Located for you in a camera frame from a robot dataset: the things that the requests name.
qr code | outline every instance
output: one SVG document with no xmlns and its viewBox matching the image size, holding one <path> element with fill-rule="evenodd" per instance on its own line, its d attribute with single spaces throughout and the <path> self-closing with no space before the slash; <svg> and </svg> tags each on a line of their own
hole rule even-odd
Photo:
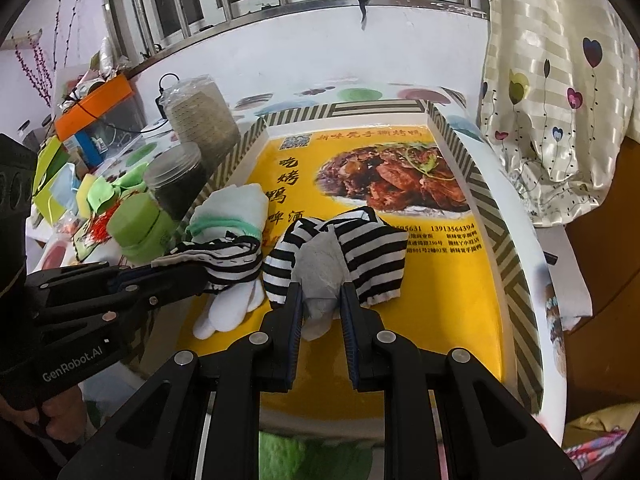
<svg viewBox="0 0 640 480">
<path fill-rule="evenodd" d="M 312 134 L 295 135 L 291 137 L 285 137 L 280 145 L 281 150 L 288 150 L 289 148 L 304 148 L 309 145 Z"/>
</svg>

heart patterned curtain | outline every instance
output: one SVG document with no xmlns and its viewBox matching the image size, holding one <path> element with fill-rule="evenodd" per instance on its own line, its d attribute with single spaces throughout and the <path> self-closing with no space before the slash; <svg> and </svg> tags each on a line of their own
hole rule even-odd
<svg viewBox="0 0 640 480">
<path fill-rule="evenodd" d="M 607 195 L 640 142 L 638 48 L 607 0 L 489 0 L 481 131 L 536 226 Z"/>
</svg>

black and white striped fabric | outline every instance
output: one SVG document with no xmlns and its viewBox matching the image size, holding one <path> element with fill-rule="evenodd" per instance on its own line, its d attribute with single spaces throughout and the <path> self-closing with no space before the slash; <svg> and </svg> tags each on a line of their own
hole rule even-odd
<svg viewBox="0 0 640 480">
<path fill-rule="evenodd" d="M 300 247 L 319 232 L 330 230 L 338 239 L 362 306 L 400 295 L 408 233 L 364 206 L 329 221 L 301 218 L 287 228 L 262 265 L 264 290 L 273 306 L 284 304 Z"/>
<path fill-rule="evenodd" d="M 236 283 L 252 282 L 260 275 L 262 251 L 260 240 L 252 236 L 237 236 L 231 232 L 206 244 L 181 242 L 166 256 L 156 258 L 152 267 L 165 267 L 185 262 L 207 267 L 210 288 L 218 293 Z"/>
</svg>

silver screw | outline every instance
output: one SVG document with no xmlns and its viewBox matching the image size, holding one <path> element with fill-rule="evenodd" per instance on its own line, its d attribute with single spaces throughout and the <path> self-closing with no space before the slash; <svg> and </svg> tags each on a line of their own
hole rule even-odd
<svg viewBox="0 0 640 480">
<path fill-rule="evenodd" d="M 264 332 L 254 332 L 249 336 L 249 343 L 253 345 L 263 345 L 269 340 L 269 336 Z"/>
<path fill-rule="evenodd" d="M 193 361 L 193 354 L 188 350 L 181 350 L 175 355 L 174 361 L 180 366 L 188 365 Z"/>
<path fill-rule="evenodd" d="M 471 354 L 464 348 L 456 348 L 453 352 L 451 352 L 451 357 L 453 357 L 454 361 L 457 361 L 459 363 L 468 363 L 471 359 Z"/>
<path fill-rule="evenodd" d="M 396 334 L 391 332 L 391 330 L 381 330 L 376 334 L 376 337 L 381 343 L 392 343 L 396 340 Z"/>
</svg>

roast duck picture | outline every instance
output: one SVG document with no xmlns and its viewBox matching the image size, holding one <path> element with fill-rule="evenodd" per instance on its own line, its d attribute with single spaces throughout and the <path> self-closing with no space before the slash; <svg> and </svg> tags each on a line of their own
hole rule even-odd
<svg viewBox="0 0 640 480">
<path fill-rule="evenodd" d="M 375 144 L 340 153 L 318 171 L 316 186 L 325 195 L 366 201 L 379 211 L 469 210 L 435 144 Z"/>
</svg>

